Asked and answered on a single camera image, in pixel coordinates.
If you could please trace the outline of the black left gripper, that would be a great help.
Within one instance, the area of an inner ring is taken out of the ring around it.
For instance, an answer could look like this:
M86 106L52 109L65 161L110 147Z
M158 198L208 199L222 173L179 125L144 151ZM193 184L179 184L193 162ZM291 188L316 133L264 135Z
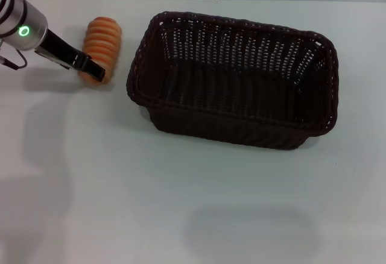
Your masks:
M41 44L35 53L45 57L67 69L75 69L78 76L85 83L102 83L105 69L91 60L91 57L80 50L73 48L63 39L59 38L50 29L47 30Z

